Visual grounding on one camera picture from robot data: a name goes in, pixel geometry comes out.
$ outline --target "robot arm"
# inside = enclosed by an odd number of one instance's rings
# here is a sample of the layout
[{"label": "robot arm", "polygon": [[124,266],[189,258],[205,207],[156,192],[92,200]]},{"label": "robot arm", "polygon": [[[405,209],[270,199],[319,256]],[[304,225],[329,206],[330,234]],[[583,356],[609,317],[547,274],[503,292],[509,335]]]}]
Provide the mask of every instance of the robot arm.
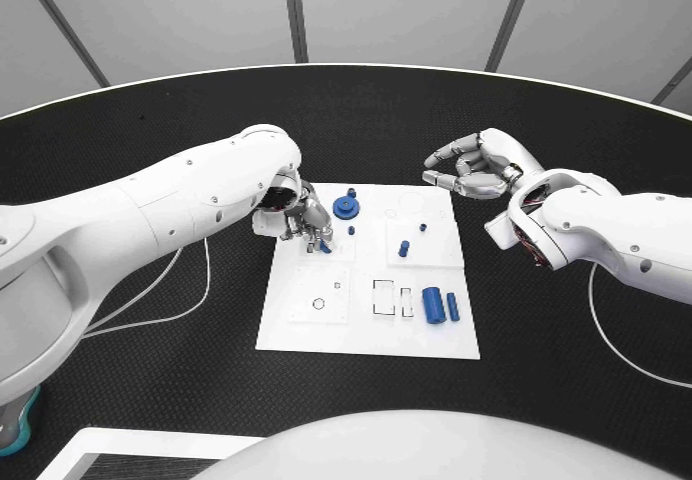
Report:
[{"label": "robot arm", "polygon": [[627,285],[692,304],[692,199],[622,195],[597,175],[545,171],[521,143],[489,129],[451,142],[425,160],[456,159],[459,177],[428,170],[423,179],[462,195],[498,198],[508,210],[486,223],[502,249],[522,243],[536,265],[598,263]]},{"label": "robot arm", "polygon": [[[108,184],[0,206],[0,406],[61,365],[123,278],[252,210],[255,232],[329,249],[330,217],[300,162],[287,133],[257,125]],[[271,232],[268,217],[281,220]]]}]

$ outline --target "white cable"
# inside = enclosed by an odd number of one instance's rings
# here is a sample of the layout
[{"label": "white cable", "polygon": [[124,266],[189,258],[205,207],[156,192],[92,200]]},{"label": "white cable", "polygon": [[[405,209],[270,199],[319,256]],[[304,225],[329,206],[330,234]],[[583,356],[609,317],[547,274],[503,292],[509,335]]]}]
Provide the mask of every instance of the white cable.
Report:
[{"label": "white cable", "polygon": [[94,322],[88,327],[85,332],[91,332],[94,329],[97,329],[108,320],[116,318],[133,305],[134,303],[140,300],[140,298],[152,291],[152,289],[159,285],[160,281],[163,280],[163,277],[167,275],[173,264],[176,263],[177,257],[180,256],[180,252],[183,249],[180,248],[176,252],[176,255],[173,259],[170,260],[169,266],[166,267],[166,270],[162,272],[159,275],[159,278],[154,280],[152,285],[137,294],[137,296],[110,314],[107,315],[98,322]]},{"label": "white cable", "polygon": [[598,328],[598,333],[601,334],[603,340],[606,341],[606,344],[609,345],[610,349],[616,352],[616,355],[623,359],[624,363],[642,372],[645,375],[649,377],[655,378],[663,383],[669,383],[671,385],[678,385],[679,387],[684,388],[692,388],[692,384],[685,383],[685,382],[678,382],[676,380],[671,380],[669,378],[659,377],[655,375],[652,372],[647,372],[639,365],[636,365],[630,359],[620,353],[617,350],[616,346],[610,343],[609,337],[606,336],[606,332],[603,331],[601,324],[598,323],[598,317],[596,316],[596,308],[594,308],[594,274],[596,274],[596,267],[598,266],[597,263],[594,263],[594,268],[591,269],[591,275],[588,277],[588,304],[591,306],[591,315],[594,317],[594,322],[596,322],[596,327]]},{"label": "white cable", "polygon": [[195,304],[195,306],[190,309],[188,309],[183,313],[177,314],[175,317],[159,318],[157,320],[147,320],[144,322],[137,322],[128,325],[121,325],[118,327],[107,328],[104,330],[100,330],[98,332],[87,333],[82,335],[82,340],[85,338],[101,335],[103,333],[116,332],[117,330],[124,330],[126,328],[143,327],[144,325],[152,325],[154,323],[170,322],[172,320],[176,320],[180,317],[185,317],[189,313],[192,313],[198,309],[198,307],[205,303],[206,296],[209,295],[209,286],[212,284],[212,267],[209,264],[209,244],[206,243],[206,238],[205,238],[205,255],[206,255],[206,289],[205,289],[205,295],[202,296],[202,299]]}]

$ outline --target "white panel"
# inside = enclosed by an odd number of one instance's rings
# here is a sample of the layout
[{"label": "white panel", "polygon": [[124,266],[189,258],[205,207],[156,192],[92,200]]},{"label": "white panel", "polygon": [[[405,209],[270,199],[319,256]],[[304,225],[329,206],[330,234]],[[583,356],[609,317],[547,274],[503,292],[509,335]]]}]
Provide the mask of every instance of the white panel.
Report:
[{"label": "white panel", "polygon": [[508,1],[304,0],[310,62],[483,70]]},{"label": "white panel", "polygon": [[663,107],[692,115],[692,74],[688,74],[681,84],[662,103]]},{"label": "white panel", "polygon": [[293,63],[286,0],[58,0],[113,84]]},{"label": "white panel", "polygon": [[98,83],[38,1],[0,1],[0,116]]},{"label": "white panel", "polygon": [[652,101],[692,51],[689,0],[531,0],[499,72]]}]

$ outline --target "black mat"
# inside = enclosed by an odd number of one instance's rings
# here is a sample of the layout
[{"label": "black mat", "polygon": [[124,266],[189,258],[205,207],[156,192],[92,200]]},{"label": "black mat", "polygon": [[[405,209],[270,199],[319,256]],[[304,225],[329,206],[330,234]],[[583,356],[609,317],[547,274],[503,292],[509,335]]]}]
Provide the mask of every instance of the black mat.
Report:
[{"label": "black mat", "polygon": [[[692,123],[606,97],[430,70],[301,66],[176,78],[77,98],[0,122],[0,203],[116,180],[255,123],[303,150],[314,182],[423,184],[423,160],[462,135],[509,132],[545,168],[604,176],[623,193],[692,196]],[[209,239],[212,290],[193,315],[84,341],[45,382],[43,422],[0,478],[38,476],[90,426],[267,436],[382,409],[479,412],[547,426],[692,478],[692,391],[639,374],[607,349],[587,305],[590,266],[532,266],[483,223],[506,199],[454,198],[482,361],[255,351],[274,240],[250,218]],[[149,285],[159,260],[110,295],[105,315]],[[118,322],[183,311],[205,287],[192,245]],[[622,351],[692,381],[692,307],[596,278]]]}]

